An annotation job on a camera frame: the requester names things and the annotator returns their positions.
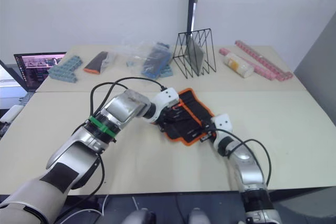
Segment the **silver robot arm segment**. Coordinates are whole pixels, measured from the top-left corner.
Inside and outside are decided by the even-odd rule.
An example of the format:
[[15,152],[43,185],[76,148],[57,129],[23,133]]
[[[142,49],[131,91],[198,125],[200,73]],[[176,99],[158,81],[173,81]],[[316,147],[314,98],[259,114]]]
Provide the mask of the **silver robot arm segment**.
[[[232,125],[227,114],[212,118],[216,129],[232,132]],[[214,148],[221,156],[228,154],[240,142],[229,134],[216,131]],[[277,210],[270,201],[264,175],[250,151],[240,146],[228,156],[229,163],[235,170],[235,178],[245,208],[246,223],[282,224]]]
[[85,185],[99,165],[98,155],[115,142],[114,137],[134,117],[155,122],[159,109],[177,103],[176,96],[178,102],[179,95],[170,88],[152,102],[130,89],[114,97],[51,156],[43,175],[24,183],[0,204],[0,223],[54,223],[69,191]]

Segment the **black cable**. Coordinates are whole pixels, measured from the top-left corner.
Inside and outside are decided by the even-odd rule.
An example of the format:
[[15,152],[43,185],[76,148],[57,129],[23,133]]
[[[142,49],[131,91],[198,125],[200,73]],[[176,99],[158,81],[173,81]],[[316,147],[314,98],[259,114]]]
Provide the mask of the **black cable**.
[[[93,95],[94,95],[94,92],[97,88],[101,87],[101,86],[104,86],[104,85],[109,85],[109,84],[114,84],[114,82],[103,82],[101,84],[98,84],[96,86],[93,87],[93,89],[91,90],[91,93],[90,93],[90,115],[93,115]],[[119,85],[125,89],[128,89],[125,85],[123,84],[119,84],[119,83],[116,83],[116,85]]]
[[62,214],[60,214],[56,221],[62,219],[64,216],[66,216],[68,213],[70,213],[71,211],[73,211],[78,205],[80,205],[81,203],[83,203],[84,201],[88,200],[89,198],[91,198],[96,192],[98,192],[98,190],[100,189],[100,187],[102,186],[102,184],[104,183],[105,180],[105,167],[104,167],[104,163],[103,163],[103,159],[101,158],[100,154],[98,154],[98,159],[101,165],[101,181],[98,185],[98,187],[88,196],[86,196],[84,199],[78,201],[76,204],[74,204],[72,207],[70,207],[69,209],[67,209],[66,211],[64,211]]
[[[151,81],[151,82],[154,82],[156,84],[158,84],[161,88],[161,91],[165,90],[166,87],[161,85],[159,82],[157,81],[154,81],[152,79],[148,79],[148,78],[144,78],[144,77],[125,77],[125,78],[121,78],[119,80],[117,80],[116,82],[104,82],[104,83],[101,83],[101,84],[98,84],[96,86],[94,86],[90,92],[90,116],[91,115],[95,115],[97,114],[101,108],[104,106],[104,104],[106,103],[107,99],[109,98],[113,88],[116,86],[116,85],[119,85],[121,87],[124,87],[125,89],[128,89],[125,85],[122,85],[122,84],[119,84],[120,81],[123,81],[123,80],[129,80],[129,79],[138,79],[138,80],[146,80],[146,81]],[[103,101],[100,103],[100,105],[98,106],[98,108],[96,109],[96,111],[93,113],[93,95],[94,95],[94,92],[97,88],[103,86],[103,85],[108,85],[108,84],[111,84],[111,87],[109,88],[109,91],[107,92],[105,98],[103,99]],[[75,130],[74,132],[76,132],[81,126],[85,125],[85,122],[84,123],[81,123]],[[84,199],[80,200],[79,202],[77,202],[76,204],[74,204],[72,207],[70,207],[69,209],[67,209],[66,211],[64,211],[61,215],[59,215],[56,219],[56,221],[60,220],[61,218],[63,218],[65,215],[67,215],[68,213],[70,213],[72,210],[74,210],[79,204],[81,204],[82,202],[88,200],[89,198],[91,198],[99,189],[100,187],[102,186],[103,182],[104,182],[104,179],[105,179],[105,168],[104,168],[104,164],[103,164],[103,160],[101,158],[101,156],[98,154],[98,159],[100,161],[100,164],[101,164],[101,171],[102,171],[102,176],[101,176],[101,181],[100,181],[100,184],[98,185],[98,187],[90,194],[88,195],[87,197],[85,197]]]
[[222,131],[222,132],[225,132],[226,134],[229,134],[230,136],[233,136],[236,140],[240,141],[240,144],[237,145],[237,146],[235,146],[235,147],[231,150],[231,152],[228,153],[228,157],[230,157],[230,155],[231,155],[235,150],[237,150],[240,146],[243,145],[243,146],[245,146],[245,147],[248,149],[248,151],[251,153],[251,155],[252,155],[252,157],[254,158],[254,160],[256,161],[256,163],[257,163],[259,169],[261,170],[261,173],[263,173],[263,172],[262,172],[263,170],[261,169],[261,165],[259,164],[259,161],[258,161],[257,157],[255,156],[255,154],[253,153],[253,151],[247,146],[246,142],[254,141],[254,142],[257,142],[258,144],[260,144],[260,145],[262,146],[262,148],[264,149],[264,151],[265,151],[265,153],[266,153],[266,156],[267,156],[267,159],[268,159],[269,172],[268,172],[267,181],[266,181],[266,185],[268,186],[269,181],[270,181],[270,179],[271,179],[272,164],[271,164],[271,159],[270,159],[270,156],[269,156],[269,154],[268,154],[268,151],[266,150],[266,148],[264,147],[264,145],[263,145],[261,142],[255,140],[255,139],[249,139],[249,140],[243,141],[243,140],[241,140],[238,136],[236,136],[235,134],[231,133],[230,131],[226,131],[226,130],[222,130],[222,129],[207,129],[207,130],[206,130],[206,132],[209,132],[209,131]]
[[163,86],[163,85],[161,85],[159,82],[154,81],[154,80],[152,80],[152,79],[144,78],[144,77],[124,77],[124,78],[121,78],[121,79],[117,80],[116,82],[114,82],[114,84],[112,84],[112,86],[110,87],[109,91],[107,92],[105,98],[103,99],[103,101],[101,102],[101,104],[98,106],[98,108],[96,109],[96,111],[93,113],[93,115],[96,115],[96,114],[101,110],[101,108],[104,106],[104,104],[106,103],[107,99],[109,98],[109,96],[110,96],[110,94],[111,94],[111,92],[112,92],[112,89],[113,89],[116,85],[118,85],[118,83],[119,83],[120,81],[123,81],[123,80],[129,80],[129,79],[137,79],[137,80],[151,81],[151,82],[154,82],[154,83],[156,83],[157,85],[159,85],[160,88],[161,88],[161,91],[163,91],[163,90],[166,89],[166,87]]
[[183,217],[183,214],[182,214],[182,211],[180,209],[180,204],[179,204],[179,200],[177,198],[177,194],[175,195],[175,202],[176,202],[176,207],[177,207],[177,210],[179,211],[179,214],[182,218],[182,221],[183,221],[183,224],[186,224],[185,220],[184,220],[184,217]]
[[[107,206],[109,205],[109,203],[110,203],[111,201],[112,201],[112,199],[111,199],[111,200],[110,200],[110,199],[107,200],[105,206],[102,205],[101,211],[103,211],[103,209],[107,208]],[[98,216],[96,217],[95,221],[94,221],[92,224],[96,224],[97,221],[100,219],[101,216],[102,216],[102,215],[98,215]]]
[[[268,185],[268,184],[269,184],[269,181],[270,181],[270,179],[271,179],[271,174],[272,174],[272,163],[271,163],[271,158],[270,158],[270,156],[269,156],[269,153],[268,153],[266,147],[265,147],[260,141],[255,140],[255,139],[253,139],[253,138],[244,141],[244,143],[248,143],[248,142],[256,142],[256,143],[258,143],[258,144],[264,149],[264,151],[265,151],[265,153],[266,153],[267,160],[268,160],[268,176],[267,176],[266,184]],[[237,150],[239,147],[241,147],[242,145],[243,145],[243,143],[240,143],[240,144],[238,144],[236,147],[234,147],[234,148],[229,152],[228,157],[230,158],[230,155],[231,155],[235,150]]]
[[78,129],[81,128],[81,127],[84,126],[84,125],[85,125],[85,122],[79,124],[79,125],[77,126],[77,128],[75,128],[75,130],[73,131],[73,133],[72,133],[71,135],[73,135],[74,132],[78,131]]

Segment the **table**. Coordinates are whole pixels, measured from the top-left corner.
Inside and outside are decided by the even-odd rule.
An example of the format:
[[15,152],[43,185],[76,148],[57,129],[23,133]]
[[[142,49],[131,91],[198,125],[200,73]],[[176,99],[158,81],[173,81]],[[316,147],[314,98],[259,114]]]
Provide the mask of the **table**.
[[[275,91],[275,90],[305,90],[305,87],[301,82],[293,77],[290,80],[279,82],[278,80],[267,80],[264,77],[254,73],[247,79],[242,78],[237,73],[233,72],[223,63],[223,56],[218,53],[220,47],[214,47],[217,72],[210,72],[204,76],[185,79],[182,72],[178,68],[175,62],[171,63],[174,75],[171,77],[160,78],[159,81],[167,87],[174,87],[176,90],[182,90],[186,87],[193,88],[195,91]],[[240,50],[236,46],[226,47],[232,52],[237,53],[240,56],[251,58],[245,52]],[[289,68],[277,55],[277,53],[269,46],[256,46],[253,47],[261,54],[265,55],[274,64],[280,67],[283,71],[289,71]],[[118,56],[114,64],[110,65],[105,72],[100,75],[90,74],[84,72],[82,69],[86,66],[90,60],[101,51],[114,51],[118,52]],[[107,82],[116,81],[122,77],[128,76],[140,76],[137,70],[127,68],[126,62],[130,60],[128,54],[123,53],[125,49],[120,49],[117,46],[102,46],[102,45],[86,45],[75,46],[70,49],[65,55],[64,60],[78,55],[83,61],[83,64],[75,71],[78,78],[77,83],[67,83],[48,77],[37,92],[69,92],[69,91],[90,91],[95,85]],[[148,84],[143,81],[125,81],[126,85],[131,89],[138,89],[142,91],[157,91],[157,87],[152,84]],[[108,87],[101,87],[100,91],[106,91]]]
[[[153,97],[155,92],[143,94]],[[96,104],[104,95],[97,93]],[[215,114],[228,113],[234,133],[243,140],[253,137],[264,143],[273,164],[269,189],[336,185],[336,128],[307,91],[217,90],[197,95]],[[0,141],[0,194],[10,194],[44,172],[51,154],[88,114],[89,92],[36,93]],[[266,176],[265,154],[258,145],[251,148]],[[141,119],[121,131],[102,157],[106,179],[97,194],[237,189],[225,159],[209,142],[190,147],[170,142]],[[100,177],[98,168],[83,188],[70,194],[91,193]]]

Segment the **blue building block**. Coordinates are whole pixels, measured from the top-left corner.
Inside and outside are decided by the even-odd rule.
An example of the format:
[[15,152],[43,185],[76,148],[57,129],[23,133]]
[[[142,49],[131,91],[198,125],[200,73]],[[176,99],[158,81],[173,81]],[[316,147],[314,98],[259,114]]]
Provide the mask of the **blue building block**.
[[172,76],[172,75],[173,75],[173,70],[169,65],[167,65],[163,69],[161,69],[160,77],[164,78],[164,77],[169,77],[169,76]]
[[73,56],[62,65],[53,66],[48,70],[52,79],[75,83],[77,78],[74,71],[82,64],[79,56]]
[[133,61],[127,61],[126,66],[132,67],[132,66],[134,66],[134,62]]
[[147,78],[156,79],[172,57],[169,45],[157,42],[143,64],[141,73]]

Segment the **clear plastic bag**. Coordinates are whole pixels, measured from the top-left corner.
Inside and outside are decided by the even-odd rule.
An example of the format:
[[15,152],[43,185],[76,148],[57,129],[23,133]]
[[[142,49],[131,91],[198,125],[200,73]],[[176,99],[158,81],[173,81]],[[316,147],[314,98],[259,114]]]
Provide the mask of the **clear plastic bag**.
[[114,62],[115,58],[115,53],[102,51],[97,54],[83,70],[88,73],[100,74],[109,64]]
[[171,58],[172,53],[169,51],[169,45],[157,42],[143,63],[142,75],[147,78],[157,79],[161,70],[167,66]]

